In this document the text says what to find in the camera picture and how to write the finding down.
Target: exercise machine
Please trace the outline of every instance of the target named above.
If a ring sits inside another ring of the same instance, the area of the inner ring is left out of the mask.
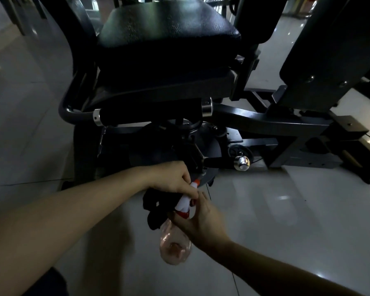
[[[286,85],[271,91],[245,85],[286,0],[239,0],[234,25],[202,0],[128,5],[98,36],[79,0],[40,1],[73,55],[59,114],[75,125],[75,184],[172,160],[211,184],[218,169],[245,171],[256,157],[269,168],[356,162],[370,182],[368,130],[330,111],[370,69],[364,0],[319,1],[281,69]],[[138,122],[150,123],[124,126]]]

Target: seat cushion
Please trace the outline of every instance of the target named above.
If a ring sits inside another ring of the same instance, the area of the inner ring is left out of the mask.
[[[96,62],[104,72],[148,78],[224,67],[240,39],[202,0],[141,3],[111,12],[98,36]]]

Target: bolt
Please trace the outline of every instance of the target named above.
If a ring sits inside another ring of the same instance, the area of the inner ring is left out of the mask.
[[[308,79],[306,80],[306,83],[310,83],[310,82],[314,81],[314,79],[315,79],[315,76],[310,76],[310,77],[308,77]]]
[[[342,82],[340,82],[339,87],[344,87],[347,84],[348,84],[347,81],[342,81]]]

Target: tiled floor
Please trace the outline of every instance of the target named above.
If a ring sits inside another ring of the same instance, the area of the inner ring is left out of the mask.
[[[111,5],[97,2],[104,20]],[[0,212],[56,191],[73,176],[73,127],[57,114],[71,80],[71,53],[51,19],[40,20],[33,8],[23,18],[28,36],[0,52]],[[302,24],[279,21],[260,46],[249,87],[283,84],[279,70]],[[242,101],[231,104],[249,108]],[[334,110],[370,129],[370,101],[355,90]],[[261,161],[247,173],[222,172],[208,189],[233,240],[370,295],[370,185],[354,174],[267,170]],[[70,295],[255,294],[196,248],[185,264],[166,265],[158,252],[160,234],[148,229],[146,216],[136,195],[64,254],[56,267]]]

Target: human arm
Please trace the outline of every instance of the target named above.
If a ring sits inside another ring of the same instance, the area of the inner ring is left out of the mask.
[[[222,214],[200,193],[192,219],[177,214],[169,218],[198,248],[265,295],[360,295],[295,266],[271,259],[237,243],[227,236]]]
[[[20,295],[86,231],[149,187],[198,197],[183,162],[135,167],[0,216],[0,296]]]

